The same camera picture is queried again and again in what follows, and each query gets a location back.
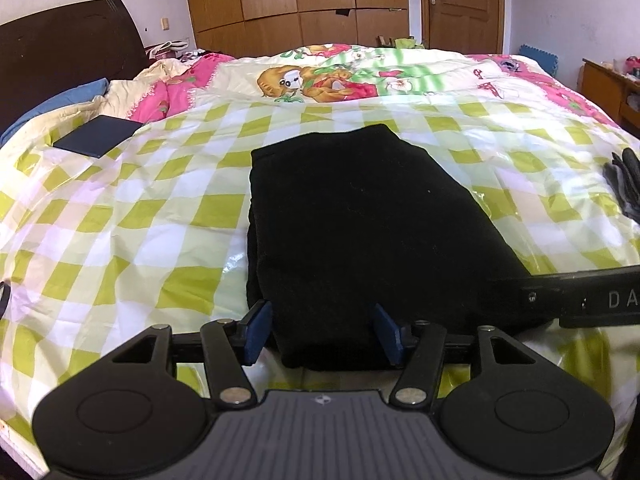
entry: folded black cloth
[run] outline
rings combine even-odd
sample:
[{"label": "folded black cloth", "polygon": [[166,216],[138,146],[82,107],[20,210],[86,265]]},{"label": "folded black cloth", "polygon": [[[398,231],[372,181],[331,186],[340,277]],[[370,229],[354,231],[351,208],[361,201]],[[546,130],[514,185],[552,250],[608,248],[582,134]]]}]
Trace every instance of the folded black cloth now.
[{"label": "folded black cloth", "polygon": [[247,300],[273,302],[285,366],[387,367],[376,303],[451,333],[546,321],[512,305],[481,312],[482,282],[529,273],[471,194],[386,126],[307,134],[252,159]]},{"label": "folded black cloth", "polygon": [[622,214],[640,224],[640,161],[631,148],[622,157],[611,153],[612,161],[604,165],[602,174],[613,190]]}]

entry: black notebook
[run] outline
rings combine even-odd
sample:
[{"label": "black notebook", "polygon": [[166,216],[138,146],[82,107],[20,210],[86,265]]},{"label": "black notebook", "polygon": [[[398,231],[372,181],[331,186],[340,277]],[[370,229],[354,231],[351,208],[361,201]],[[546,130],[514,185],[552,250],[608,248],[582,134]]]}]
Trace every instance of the black notebook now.
[{"label": "black notebook", "polygon": [[129,139],[143,123],[98,115],[53,143],[54,148],[100,158],[123,140]]}]

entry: blue pillow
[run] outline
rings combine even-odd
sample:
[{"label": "blue pillow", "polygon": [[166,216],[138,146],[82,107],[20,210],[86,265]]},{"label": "blue pillow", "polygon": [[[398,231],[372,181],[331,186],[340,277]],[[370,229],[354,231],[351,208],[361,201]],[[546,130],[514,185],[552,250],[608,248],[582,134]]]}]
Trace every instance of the blue pillow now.
[{"label": "blue pillow", "polygon": [[53,110],[58,110],[59,108],[65,106],[77,105],[79,103],[86,103],[88,101],[91,101],[98,95],[104,95],[104,93],[107,91],[108,86],[108,80],[98,79],[98,81],[71,88],[62,92],[61,94],[47,99],[35,108],[29,110],[22,117],[20,117],[20,119],[15,121],[14,124],[9,126],[9,128],[0,136],[0,148],[2,148],[7,143],[7,141],[11,139],[11,137],[13,137],[22,126],[24,126],[26,122],[30,121],[34,117],[45,114],[47,112],[52,112]]}]

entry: round black pad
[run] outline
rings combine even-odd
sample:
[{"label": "round black pad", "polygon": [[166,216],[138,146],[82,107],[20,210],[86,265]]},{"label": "round black pad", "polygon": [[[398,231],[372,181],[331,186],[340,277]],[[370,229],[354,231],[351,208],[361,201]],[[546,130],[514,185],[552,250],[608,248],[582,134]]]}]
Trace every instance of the round black pad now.
[{"label": "round black pad", "polygon": [[562,399],[545,392],[512,392],[495,403],[495,415],[503,424],[524,433],[548,433],[557,430],[569,418]]},{"label": "round black pad", "polygon": [[153,410],[151,400],[143,394],[108,390],[86,398],[78,407],[78,418],[100,433],[126,433],[148,421]]},{"label": "round black pad", "polygon": [[442,431],[469,459],[507,474],[561,476],[597,466],[613,413],[596,392],[553,368],[483,371],[444,400]]},{"label": "round black pad", "polygon": [[72,378],[36,409],[33,432],[50,468],[138,476],[176,462],[200,441],[207,412],[190,387],[145,365],[96,370]]}]

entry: checkered quilt cover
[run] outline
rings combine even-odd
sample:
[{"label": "checkered quilt cover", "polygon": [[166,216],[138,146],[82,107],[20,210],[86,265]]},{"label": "checkered quilt cover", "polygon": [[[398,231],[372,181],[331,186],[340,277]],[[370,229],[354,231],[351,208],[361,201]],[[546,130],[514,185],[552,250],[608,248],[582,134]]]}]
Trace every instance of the checkered quilt cover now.
[{"label": "checkered quilt cover", "polygon": [[[555,104],[490,59],[299,50],[221,65],[209,88],[190,96],[190,110],[145,125],[103,158],[51,147],[86,121],[82,112],[40,136],[19,132],[0,151],[0,272],[12,284],[0,320],[0,419],[42,468],[30,419],[53,387],[149,325],[193,332],[247,310],[255,148],[385,123],[468,189],[530,272],[640,264],[640,228],[622,216],[601,170],[611,152],[638,150],[624,131]],[[257,79],[282,65],[338,66],[359,81],[368,71],[386,94],[337,102],[290,91],[267,96]],[[418,84],[399,84],[398,70]],[[496,92],[479,88],[486,82],[477,70]],[[332,90],[348,87],[331,82]],[[617,431],[606,472],[622,451],[639,391],[640,331],[553,325],[522,339],[612,404]],[[286,370],[267,351],[248,373],[258,389],[388,390],[395,378]],[[442,393],[466,376],[447,370]],[[201,368],[181,366],[178,378],[206,393]]]}]

